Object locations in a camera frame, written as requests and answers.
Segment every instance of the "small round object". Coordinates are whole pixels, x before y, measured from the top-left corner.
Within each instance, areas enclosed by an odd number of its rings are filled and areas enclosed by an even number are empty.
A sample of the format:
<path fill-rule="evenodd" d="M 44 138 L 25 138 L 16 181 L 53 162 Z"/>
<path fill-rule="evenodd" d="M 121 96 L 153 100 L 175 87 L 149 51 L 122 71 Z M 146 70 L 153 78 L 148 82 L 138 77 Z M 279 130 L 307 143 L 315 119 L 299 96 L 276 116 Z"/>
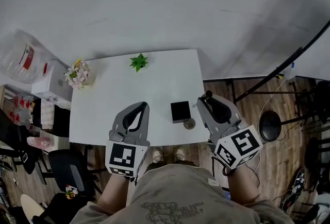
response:
<path fill-rule="evenodd" d="M 193 118 L 190 118 L 187 122 L 184 122 L 184 127 L 187 130 L 191 130 L 191 129 L 195 128 L 195 126 L 196 126 L 196 122 Z"/>
<path fill-rule="evenodd" d="M 208 90 L 205 94 L 206 94 L 206 96 L 209 97 L 209 98 L 211 98 L 211 97 L 213 96 L 213 93 L 212 93 L 211 90 Z"/>
<path fill-rule="evenodd" d="M 259 133 L 263 140 L 272 142 L 281 133 L 281 119 L 274 111 L 266 111 L 262 114 L 259 121 Z"/>

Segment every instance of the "black box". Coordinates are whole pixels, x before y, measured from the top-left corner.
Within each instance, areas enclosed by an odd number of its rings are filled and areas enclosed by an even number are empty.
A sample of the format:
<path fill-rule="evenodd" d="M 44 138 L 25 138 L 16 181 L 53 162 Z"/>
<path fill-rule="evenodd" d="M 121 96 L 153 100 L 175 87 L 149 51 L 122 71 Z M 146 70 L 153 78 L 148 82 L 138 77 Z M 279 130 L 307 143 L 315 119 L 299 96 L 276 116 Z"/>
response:
<path fill-rule="evenodd" d="M 188 101 L 171 103 L 171 111 L 173 123 L 187 122 L 191 118 Z"/>

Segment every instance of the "white cable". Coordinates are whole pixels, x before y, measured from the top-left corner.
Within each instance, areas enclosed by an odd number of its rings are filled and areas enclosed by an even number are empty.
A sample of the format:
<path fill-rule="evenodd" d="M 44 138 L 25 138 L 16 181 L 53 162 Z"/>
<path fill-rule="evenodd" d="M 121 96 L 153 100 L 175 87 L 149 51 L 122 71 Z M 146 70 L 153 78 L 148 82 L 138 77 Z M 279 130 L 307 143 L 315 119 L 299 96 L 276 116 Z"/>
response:
<path fill-rule="evenodd" d="M 282 84 L 283 84 L 285 81 L 286 81 L 286 79 L 284 78 L 284 80 L 282 81 L 282 83 L 278 86 L 278 88 L 277 88 L 274 92 L 278 91 L 279 88 L 282 86 Z M 272 94 L 272 95 L 266 100 L 265 104 L 262 106 L 261 111 L 259 112 L 259 115 L 258 115 L 258 133 L 259 133 L 259 121 L 260 121 L 260 115 L 261 115 L 263 109 L 265 108 L 267 102 L 269 102 L 270 99 L 271 99 L 274 95 L 275 95 L 275 93 Z M 257 172 L 257 169 L 258 169 L 258 167 L 259 167 L 259 165 L 260 165 L 260 160 L 261 160 L 261 150 L 260 150 L 260 153 L 259 153 L 259 162 L 258 162 L 258 165 L 257 165 L 256 169 L 254 170 L 253 174 L 251 175 L 251 177 L 253 177 L 254 174 Z"/>

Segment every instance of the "bottle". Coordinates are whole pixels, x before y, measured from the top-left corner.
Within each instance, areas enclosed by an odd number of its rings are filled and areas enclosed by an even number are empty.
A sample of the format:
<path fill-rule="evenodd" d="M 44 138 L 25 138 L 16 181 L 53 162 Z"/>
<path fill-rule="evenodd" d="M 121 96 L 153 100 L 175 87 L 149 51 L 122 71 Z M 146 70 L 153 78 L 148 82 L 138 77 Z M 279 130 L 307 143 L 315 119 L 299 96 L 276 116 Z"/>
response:
<path fill-rule="evenodd" d="M 0 72 L 32 84 L 46 73 L 47 62 L 57 60 L 35 37 L 17 29 L 0 39 Z"/>
<path fill-rule="evenodd" d="M 283 75 L 287 80 L 290 80 L 295 77 L 295 71 L 294 71 L 294 62 L 291 63 L 288 67 L 286 67 L 283 70 Z"/>

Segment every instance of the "white wall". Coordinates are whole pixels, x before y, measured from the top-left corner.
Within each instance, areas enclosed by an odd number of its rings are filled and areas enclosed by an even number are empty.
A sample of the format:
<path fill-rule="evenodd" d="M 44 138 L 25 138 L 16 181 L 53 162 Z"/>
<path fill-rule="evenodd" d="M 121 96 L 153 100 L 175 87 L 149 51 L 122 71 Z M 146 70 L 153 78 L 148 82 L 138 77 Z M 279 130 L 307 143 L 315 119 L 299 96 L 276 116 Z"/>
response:
<path fill-rule="evenodd" d="M 330 28 L 295 61 L 292 74 L 330 80 Z"/>
<path fill-rule="evenodd" d="M 0 35 L 22 28 L 66 64 L 197 48 L 204 79 L 268 74 L 329 18 L 330 0 L 0 0 Z"/>

